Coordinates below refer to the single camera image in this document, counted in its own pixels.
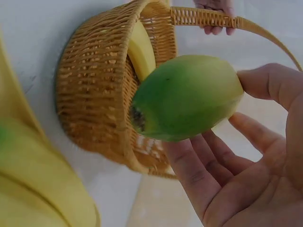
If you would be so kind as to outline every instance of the left hand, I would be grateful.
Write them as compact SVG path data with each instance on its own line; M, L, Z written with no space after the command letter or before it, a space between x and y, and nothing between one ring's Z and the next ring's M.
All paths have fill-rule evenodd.
M234 9L232 0L194 0L194 3L197 8L200 9L211 9L218 12L224 12L230 17L234 17ZM212 27L212 26L205 26L204 32L205 34L214 34L217 35L221 33L223 30L222 27ZM226 34L232 35L235 31L234 28L226 28Z

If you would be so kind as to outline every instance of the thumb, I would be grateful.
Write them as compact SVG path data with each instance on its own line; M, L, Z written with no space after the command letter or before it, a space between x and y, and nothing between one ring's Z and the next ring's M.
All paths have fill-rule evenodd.
M303 93L303 73L283 65L267 64L253 70L239 71L238 76L249 95L275 100L286 110Z
M286 122L286 170L303 189L303 73L268 64L238 72L244 90L253 97L273 99L288 111Z

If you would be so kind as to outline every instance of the basket handle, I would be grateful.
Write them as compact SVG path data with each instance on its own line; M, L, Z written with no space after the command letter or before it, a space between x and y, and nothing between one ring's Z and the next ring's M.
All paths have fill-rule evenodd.
M171 7L173 25L232 27L260 35L279 46L293 61L299 71L302 67L288 48L266 29L242 17L231 18L224 13L209 9Z

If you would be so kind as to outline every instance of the finger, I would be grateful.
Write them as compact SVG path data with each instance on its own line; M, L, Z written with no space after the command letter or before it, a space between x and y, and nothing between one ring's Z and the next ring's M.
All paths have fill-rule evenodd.
M201 134L192 138L191 144L206 170L221 186L224 186L233 178L233 174L217 161Z
M163 142L162 144L172 169L199 218L203 220L208 205L220 191L221 186L205 169L190 140L178 143Z
M222 8L228 16L235 17L232 0L222 0Z
M283 136L271 131L244 114L235 113L229 121L233 127L241 132L262 154L266 153L277 143L285 141Z
M222 30L223 30L222 27L214 27L214 28L212 29L212 33L213 33L214 35L218 35L218 34L220 34L220 32L222 32Z
M236 29L234 29L234 28L231 28L231 27L226 28L227 35L232 35L235 31L236 31Z
M205 26L204 27L205 34L207 34L207 35L211 34L212 29L213 29L213 27L211 27L211 26Z
M209 130L202 135L218 162L233 173L233 175L241 173L254 164L254 162L246 158L235 155L213 131Z
M255 98L273 99L289 110L303 94L303 73L279 65L267 64L238 72L244 90Z

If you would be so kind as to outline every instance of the palm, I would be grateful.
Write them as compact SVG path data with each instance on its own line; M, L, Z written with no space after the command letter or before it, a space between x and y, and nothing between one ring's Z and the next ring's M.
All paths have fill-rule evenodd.
M288 111L286 138L243 114L230 123L263 157L235 155L212 131L163 143L169 162L206 227L284 227L303 223L303 74L269 64L238 73L253 97Z
M303 196L287 177L285 150L269 149L259 162L234 177L228 184L230 189L227 190L230 192L224 192L223 187L218 196L221 193L225 194L223 196L237 195L241 207L237 210L227 209L230 219L224 227L301 226L300 223L294 223L294 220L303 221L303 209L300 208ZM292 214L289 220L285 218L287 213Z

